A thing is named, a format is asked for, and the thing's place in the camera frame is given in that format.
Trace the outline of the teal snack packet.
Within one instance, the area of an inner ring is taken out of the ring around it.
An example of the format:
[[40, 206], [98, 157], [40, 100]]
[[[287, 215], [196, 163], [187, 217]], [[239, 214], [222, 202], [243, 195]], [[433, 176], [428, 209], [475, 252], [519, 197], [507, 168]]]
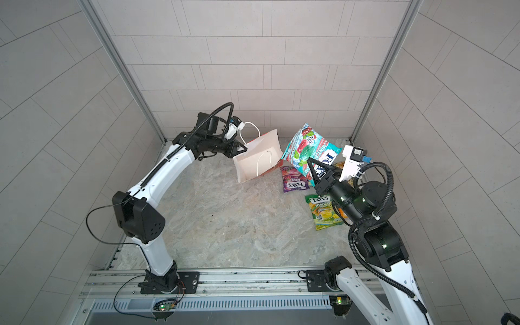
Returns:
[[282, 160], [289, 162], [300, 174], [312, 181], [311, 169], [307, 160], [312, 158], [323, 164], [332, 165], [340, 153], [340, 148], [330, 143], [306, 123], [288, 144]]

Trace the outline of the purple snack packet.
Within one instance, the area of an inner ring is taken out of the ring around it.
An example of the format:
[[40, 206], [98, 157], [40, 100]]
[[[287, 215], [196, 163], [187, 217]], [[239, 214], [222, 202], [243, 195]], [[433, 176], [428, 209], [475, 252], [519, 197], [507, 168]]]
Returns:
[[281, 166], [283, 192], [308, 190], [309, 180], [292, 166]]

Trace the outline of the lime green snack packet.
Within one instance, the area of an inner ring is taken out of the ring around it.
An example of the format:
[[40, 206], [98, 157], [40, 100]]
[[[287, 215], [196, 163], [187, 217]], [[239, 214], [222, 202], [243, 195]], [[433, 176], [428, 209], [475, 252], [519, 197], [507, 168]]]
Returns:
[[311, 194], [305, 197], [305, 201], [309, 205], [317, 231], [343, 224], [343, 220], [333, 209], [333, 202], [329, 195]]

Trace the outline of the orange snack packet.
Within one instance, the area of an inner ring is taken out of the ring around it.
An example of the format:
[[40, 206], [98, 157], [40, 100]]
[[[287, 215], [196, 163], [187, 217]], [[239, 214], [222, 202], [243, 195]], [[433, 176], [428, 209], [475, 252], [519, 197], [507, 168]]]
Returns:
[[333, 203], [333, 209], [334, 209], [335, 214], [339, 216], [339, 218], [342, 220], [342, 222], [346, 226], [348, 226], [348, 227], [352, 226], [352, 222], [349, 222], [349, 217], [337, 203]]

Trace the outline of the red paper gift bag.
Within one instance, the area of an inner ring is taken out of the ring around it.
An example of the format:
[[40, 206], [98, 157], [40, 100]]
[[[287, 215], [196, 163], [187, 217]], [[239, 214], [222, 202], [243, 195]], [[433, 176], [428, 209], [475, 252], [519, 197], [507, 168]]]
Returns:
[[233, 158], [238, 183], [245, 183], [277, 168], [282, 158], [278, 130], [273, 129], [245, 144], [246, 152]]

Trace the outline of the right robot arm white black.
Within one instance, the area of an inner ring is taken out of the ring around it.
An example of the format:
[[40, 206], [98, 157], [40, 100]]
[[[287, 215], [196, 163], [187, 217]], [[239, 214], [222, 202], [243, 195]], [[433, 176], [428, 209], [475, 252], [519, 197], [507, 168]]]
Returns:
[[353, 256], [379, 279], [391, 307], [385, 307], [343, 256], [325, 264], [326, 284], [345, 293], [371, 324], [432, 324], [409, 254], [389, 222], [398, 210], [390, 167], [384, 162], [368, 163], [349, 183], [339, 179], [339, 169], [332, 165], [313, 158], [307, 163], [316, 192], [330, 197], [334, 212], [349, 228]]

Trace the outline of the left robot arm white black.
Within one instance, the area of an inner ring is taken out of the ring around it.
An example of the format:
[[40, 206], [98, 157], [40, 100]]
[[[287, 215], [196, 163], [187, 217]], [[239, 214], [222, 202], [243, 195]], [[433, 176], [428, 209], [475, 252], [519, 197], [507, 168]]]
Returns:
[[144, 281], [138, 285], [143, 294], [184, 292], [177, 264], [167, 252], [162, 237], [166, 220], [158, 212], [158, 204], [195, 160], [216, 154], [233, 158], [246, 152], [245, 145], [237, 138], [244, 127], [245, 122], [237, 116], [222, 119], [199, 113], [193, 130], [181, 132], [143, 180], [127, 192], [118, 191], [112, 197], [118, 226], [130, 243], [139, 247], [148, 264]]

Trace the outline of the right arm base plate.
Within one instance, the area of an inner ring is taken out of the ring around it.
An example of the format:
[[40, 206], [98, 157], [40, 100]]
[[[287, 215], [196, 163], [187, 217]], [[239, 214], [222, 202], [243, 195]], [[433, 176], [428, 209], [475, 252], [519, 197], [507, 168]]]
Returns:
[[332, 293], [337, 291], [329, 286], [323, 269], [308, 269], [304, 272], [304, 280], [310, 293]]

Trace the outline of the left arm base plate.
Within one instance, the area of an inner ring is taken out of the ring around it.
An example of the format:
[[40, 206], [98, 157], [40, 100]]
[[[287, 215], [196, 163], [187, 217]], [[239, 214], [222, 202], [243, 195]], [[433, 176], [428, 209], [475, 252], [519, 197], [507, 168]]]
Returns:
[[142, 295], [195, 294], [199, 278], [199, 272], [173, 271], [157, 276], [147, 271], [138, 287]]

